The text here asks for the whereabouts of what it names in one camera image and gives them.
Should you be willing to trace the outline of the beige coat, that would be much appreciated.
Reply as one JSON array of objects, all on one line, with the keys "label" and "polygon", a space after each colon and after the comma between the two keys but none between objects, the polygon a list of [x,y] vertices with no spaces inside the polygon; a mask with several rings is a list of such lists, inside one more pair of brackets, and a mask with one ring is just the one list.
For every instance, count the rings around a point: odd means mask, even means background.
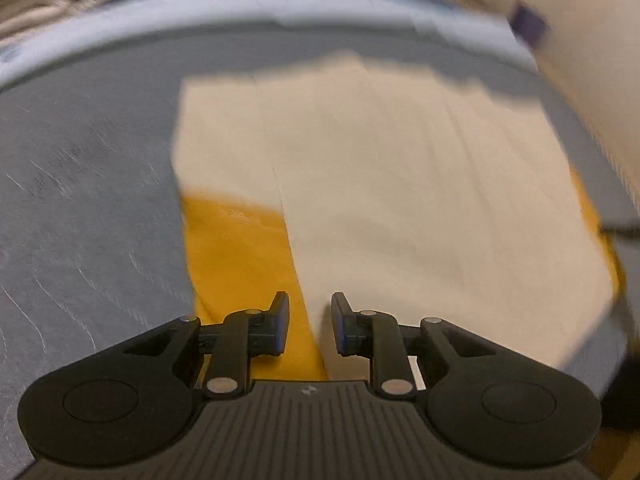
[{"label": "beige coat", "polygon": [[541,102],[476,78],[355,53],[191,77],[171,162],[198,315],[291,298],[260,378],[367,373],[336,354],[334,292],[558,366],[620,289]]}]

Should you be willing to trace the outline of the yellow garment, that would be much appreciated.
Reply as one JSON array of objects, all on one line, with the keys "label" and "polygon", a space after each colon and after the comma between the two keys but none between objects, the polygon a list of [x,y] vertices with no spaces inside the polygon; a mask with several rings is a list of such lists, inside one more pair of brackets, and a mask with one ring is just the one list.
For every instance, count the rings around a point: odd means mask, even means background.
[{"label": "yellow garment", "polygon": [[284,357],[264,359],[262,377],[364,374],[334,347],[338,291],[403,323],[443,318],[590,385],[626,350],[620,271],[572,168],[269,168],[248,193],[187,190],[181,205],[202,318],[291,296]]}]

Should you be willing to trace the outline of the light blue folded sheet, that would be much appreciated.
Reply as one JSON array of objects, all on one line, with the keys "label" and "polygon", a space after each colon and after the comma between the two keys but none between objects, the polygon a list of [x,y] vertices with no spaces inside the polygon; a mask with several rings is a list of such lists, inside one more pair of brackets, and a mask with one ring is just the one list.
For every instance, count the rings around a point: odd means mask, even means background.
[{"label": "light blue folded sheet", "polygon": [[1,85],[132,40],[262,24],[414,32],[531,72],[537,68],[506,18],[437,0],[120,0],[2,49]]}]

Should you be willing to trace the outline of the purple bin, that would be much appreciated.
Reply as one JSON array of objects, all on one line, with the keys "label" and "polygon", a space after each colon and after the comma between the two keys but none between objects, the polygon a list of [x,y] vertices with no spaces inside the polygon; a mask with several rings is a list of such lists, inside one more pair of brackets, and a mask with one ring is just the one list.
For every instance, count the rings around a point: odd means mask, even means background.
[{"label": "purple bin", "polygon": [[515,5],[509,24],[514,35],[532,49],[542,44],[549,28],[546,19],[536,9],[522,2]]}]

